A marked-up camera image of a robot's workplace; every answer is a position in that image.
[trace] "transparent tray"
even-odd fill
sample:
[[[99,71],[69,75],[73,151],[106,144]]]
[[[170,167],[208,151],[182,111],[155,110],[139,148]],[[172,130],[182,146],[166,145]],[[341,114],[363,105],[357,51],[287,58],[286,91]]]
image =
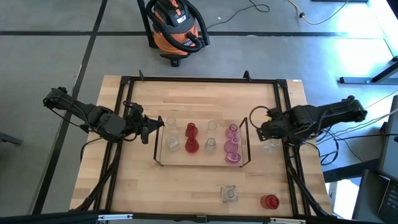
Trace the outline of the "transparent tray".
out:
[[[185,150],[185,143],[187,137],[185,131],[188,120],[178,120],[178,124],[170,126],[165,122],[165,126],[161,127],[156,132],[154,160],[161,166],[236,166],[243,167],[251,161],[250,145],[249,145],[249,129],[248,119],[244,118],[241,123],[233,123],[232,121],[221,120],[217,122],[215,130],[208,130],[208,122],[210,120],[195,120],[195,126],[198,128],[196,140],[199,143],[199,150],[194,153],[189,153]],[[228,140],[226,137],[226,129],[231,124],[238,126],[239,138],[237,153],[241,156],[241,160],[237,163],[230,163],[226,161],[226,152],[224,144]],[[179,147],[170,147],[170,142],[167,140],[171,136],[177,138]],[[209,138],[216,141],[216,146],[212,148],[205,147],[205,143]]]

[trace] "wooden tabletop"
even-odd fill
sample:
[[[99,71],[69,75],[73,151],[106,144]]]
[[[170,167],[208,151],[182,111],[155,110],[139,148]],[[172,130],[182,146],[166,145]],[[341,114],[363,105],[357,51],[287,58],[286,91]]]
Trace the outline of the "wooden tabletop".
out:
[[[104,77],[97,105],[114,108],[120,78],[121,76],[114,75]],[[288,89],[292,106],[307,104],[300,80],[288,80]],[[284,102],[282,90],[280,95]],[[136,81],[132,101],[142,105],[144,114],[150,118],[156,119],[161,115],[165,121],[169,116],[175,117],[177,127],[182,129],[185,129],[188,122],[194,122],[202,135],[205,135],[203,133],[209,120],[215,120],[219,124],[218,129],[225,130],[230,124],[239,125],[255,106],[275,107],[272,85],[254,83]],[[265,111],[257,110],[253,114],[253,122],[261,125],[265,121],[264,114]],[[94,138],[97,136],[90,134],[88,141]],[[139,139],[124,142],[111,210],[291,217],[282,146],[271,149],[268,141],[260,142],[251,125],[249,140],[252,161],[243,168],[186,165],[161,167],[153,160],[155,133],[150,134],[149,144],[146,145]],[[220,143],[217,149],[223,150],[220,149],[223,144]],[[70,208],[79,206],[97,184],[105,145],[106,142],[100,140],[86,146]],[[331,213],[317,150],[312,146],[302,146],[300,154],[308,189],[323,209]],[[222,202],[220,189],[228,185],[237,187],[237,202]],[[260,198],[269,194],[279,197],[280,206],[277,210],[261,207]],[[297,186],[296,195],[299,211],[303,213]],[[104,193],[101,208],[104,207],[105,200]]]

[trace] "pink glass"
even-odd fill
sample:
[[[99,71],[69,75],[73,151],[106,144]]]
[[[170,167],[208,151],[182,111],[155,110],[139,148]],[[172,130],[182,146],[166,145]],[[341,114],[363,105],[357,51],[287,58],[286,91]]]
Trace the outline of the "pink glass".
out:
[[[230,140],[226,141],[224,144],[224,150],[225,152],[236,152],[239,148],[239,138],[238,137],[232,137]]]
[[[199,150],[199,143],[195,138],[188,138],[185,143],[185,150],[189,153],[194,153]]]
[[[225,161],[231,164],[235,164],[239,162],[241,159],[242,159],[241,155],[239,155],[237,152],[229,152],[225,156]]]
[[[228,139],[238,135],[238,127],[235,124],[231,124],[225,131],[225,136]]]
[[[188,123],[187,130],[185,131],[185,136],[188,138],[195,138],[198,135],[198,128],[194,123]]]

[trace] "vacuum hose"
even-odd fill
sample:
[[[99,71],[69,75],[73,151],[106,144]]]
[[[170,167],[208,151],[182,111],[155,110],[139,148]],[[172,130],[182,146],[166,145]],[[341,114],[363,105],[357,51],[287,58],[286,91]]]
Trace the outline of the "vacuum hose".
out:
[[[198,52],[201,49],[201,42],[198,39],[198,37],[193,35],[191,32],[187,33],[187,38],[190,39],[195,44],[194,47],[189,47],[189,46],[181,44],[180,42],[176,41],[167,32],[165,24],[162,21],[160,21],[155,16],[155,14],[152,12],[152,8],[155,6],[155,3],[157,1],[158,0],[150,0],[147,4],[146,11],[147,11],[147,15],[149,16],[149,18],[152,20],[152,22],[154,23],[156,28],[158,28],[158,30],[160,30],[160,32],[163,34],[163,36],[167,40],[167,42],[170,43],[176,49],[182,50],[184,52],[188,52],[188,53]],[[190,4],[188,1],[187,1],[187,6],[190,10],[192,10],[193,15],[198,19],[200,29],[202,30],[203,40],[205,41],[205,45],[209,45],[210,41],[209,41],[209,37],[207,34],[206,25],[205,25],[205,22],[203,21],[202,16],[200,15],[198,9],[196,9],[194,6],[192,6],[192,4]]]
[[[193,6],[193,4],[191,4],[189,1],[186,1],[188,8],[191,10],[192,14],[196,17],[196,19],[198,19],[198,23],[200,26],[200,31],[201,31],[201,36],[203,37],[203,40],[205,41],[205,45],[210,45],[210,38],[209,35],[207,33],[207,29],[206,29],[206,24],[205,24],[205,20],[203,19],[203,17],[201,16],[201,14],[199,13],[198,9]]]

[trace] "concrete floor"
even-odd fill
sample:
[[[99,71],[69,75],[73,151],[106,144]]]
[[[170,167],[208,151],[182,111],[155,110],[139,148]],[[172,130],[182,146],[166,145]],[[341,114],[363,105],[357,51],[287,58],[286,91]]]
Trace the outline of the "concrete floor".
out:
[[[222,21],[234,11],[250,6],[246,0],[191,0],[207,25]],[[158,49],[147,46],[146,37],[97,37],[78,99],[94,103],[103,75],[188,77],[286,78],[303,81],[309,104],[322,105],[354,95],[367,107],[398,89],[397,86],[340,85],[341,76],[370,77],[388,66],[396,52],[387,45],[384,25],[371,1],[349,3],[336,17],[310,26],[297,20],[287,1],[256,1],[268,4],[269,13],[254,9],[238,14],[212,31],[347,32],[341,37],[234,37],[212,36],[211,45],[169,67]],[[92,30],[101,0],[7,1],[0,0],[0,30]],[[300,1],[311,21],[320,21],[341,3]],[[100,31],[143,31],[135,1],[108,2]],[[72,89],[89,37],[0,36],[0,132],[24,140],[21,147],[0,144],[0,217],[30,213],[45,172],[60,119],[42,106],[51,87]],[[369,110],[368,120],[388,113],[392,97]],[[376,132],[382,122],[353,135]],[[334,131],[352,124],[339,124]],[[81,145],[86,134],[70,126],[43,212],[69,208],[79,168]],[[350,139],[353,151],[363,160],[376,158],[379,138]],[[322,153],[334,150],[334,142],[320,145]],[[325,170],[359,162],[345,144],[340,155]]]

